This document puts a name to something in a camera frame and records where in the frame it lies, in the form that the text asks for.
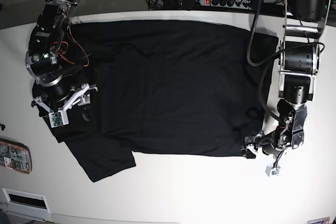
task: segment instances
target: black cylinder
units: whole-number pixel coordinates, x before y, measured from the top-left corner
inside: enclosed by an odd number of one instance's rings
[[[300,43],[286,43],[287,46],[294,47],[298,46]],[[313,45],[308,45],[305,47],[300,47],[293,50],[288,50],[285,57],[285,70],[312,73],[312,55],[313,55]]]
[[[328,7],[328,0],[287,0],[294,18],[318,22],[324,16]]]
[[[56,85],[46,88],[48,97],[50,97],[54,102],[62,101],[69,95],[70,88],[65,80],[66,78],[62,78],[62,80],[60,80]]]
[[[285,76],[283,98],[291,104],[304,104],[309,94],[310,79],[301,76]]]

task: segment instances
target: plug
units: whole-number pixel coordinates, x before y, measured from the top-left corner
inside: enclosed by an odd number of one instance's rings
[[[220,4],[221,6],[224,6],[224,5],[226,5],[226,2],[227,2],[227,0],[220,0],[220,1],[219,1],[219,4]]]
[[[266,167],[266,174],[268,177],[274,177],[275,175],[279,176],[280,166],[273,167],[273,165],[268,165]]]
[[[211,0],[212,5],[218,5],[218,3],[219,3],[219,0]]]
[[[231,6],[233,6],[234,3],[235,3],[234,0],[229,0],[229,1],[227,2],[227,5],[228,5],[229,7],[231,7]]]

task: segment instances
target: white table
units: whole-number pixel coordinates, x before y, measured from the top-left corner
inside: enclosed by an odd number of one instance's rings
[[[80,17],[82,22],[184,19],[249,29],[253,16],[221,12],[155,11]],[[282,37],[281,18],[261,16],[259,31]],[[134,153],[136,167],[92,183],[64,143],[58,144],[38,110],[30,107],[33,79],[24,57],[35,24],[0,30],[0,121],[5,138],[27,145],[33,171],[0,167],[0,186],[46,196],[52,214],[96,219],[180,224],[304,224],[336,216],[336,79],[334,38],[328,27],[314,102],[308,102],[305,144],[281,160],[269,178],[270,157],[204,157]],[[274,69],[269,104],[277,103]],[[0,202],[5,198],[0,193]]]

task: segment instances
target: black cloth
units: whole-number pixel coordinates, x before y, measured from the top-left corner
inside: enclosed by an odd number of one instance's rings
[[[73,25],[72,34],[90,54],[89,67],[75,77],[99,91],[91,93],[91,121],[73,108],[70,123],[51,131],[93,182],[135,166],[132,151],[242,156],[244,136],[262,127],[262,68],[246,62],[247,30],[137,20]],[[253,60],[274,53],[277,43],[256,34]],[[73,55],[83,57],[80,50]],[[266,97],[269,85],[267,78]]]

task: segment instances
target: cable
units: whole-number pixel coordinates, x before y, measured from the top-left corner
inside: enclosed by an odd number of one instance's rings
[[[265,110],[265,112],[267,114],[269,114],[272,118],[274,118],[275,120],[277,120],[278,122],[283,122],[283,120],[278,117],[277,115],[275,115],[272,111],[270,111],[270,109],[267,107],[267,104],[266,102],[264,101],[264,97],[263,97],[263,85],[264,85],[264,80],[265,80],[265,76],[267,74],[267,71],[270,67],[273,66],[273,61],[269,61],[268,64],[264,67],[262,73],[261,73],[261,77],[260,77],[260,82],[259,82],[259,85],[258,85],[258,100],[262,106],[262,108]]]
[[[275,159],[275,162],[274,162],[274,164],[273,164],[273,168],[278,167],[279,160],[281,159],[281,157],[282,157],[282,155],[284,154],[285,150],[286,150],[286,149],[284,149],[283,151],[281,151],[281,152],[279,153],[279,155],[278,155],[277,158]]]
[[[250,40],[249,40],[248,45],[247,45],[247,53],[246,53],[247,62],[251,66],[254,66],[254,67],[256,67],[258,65],[256,65],[254,62],[251,61],[251,47],[252,47],[253,36],[254,36],[255,30],[256,30],[256,25],[257,25],[257,22],[258,22],[262,2],[263,2],[263,0],[258,0],[257,10],[256,10],[256,13],[255,13],[254,18],[253,18],[251,31],[250,31]]]
[[[265,2],[266,4],[279,4],[283,2],[284,0],[275,0],[274,2]]]
[[[70,36],[71,37],[69,37],[71,40],[72,40],[72,42],[74,42],[82,51],[83,51],[83,53],[84,53],[84,55],[85,55],[85,57],[86,57],[86,59],[87,59],[87,64],[86,65],[83,65],[83,67],[87,67],[87,66],[89,66],[89,63],[90,63],[90,61],[89,61],[89,57],[88,57],[88,55],[86,54],[86,52],[85,52],[85,50],[82,48],[82,46],[74,39],[74,37],[73,37],[73,35],[72,35],[72,33],[71,33],[71,22],[70,22],[70,17],[68,17],[68,19],[69,19],[69,33],[70,33]]]
[[[60,55],[61,56],[61,58],[63,59],[63,60],[65,60],[66,62],[68,62],[68,63],[70,63],[70,64],[75,64],[74,62],[72,62],[72,61],[70,61],[70,60],[68,60],[63,54],[61,54],[61,53],[58,53],[58,55]]]
[[[159,4],[158,4],[159,0],[155,0],[155,2],[152,1],[152,0],[145,0],[145,1],[146,1],[146,3],[147,3],[148,10],[150,10],[150,9],[154,9],[156,6],[161,6],[161,7],[162,7],[162,5],[159,5]]]

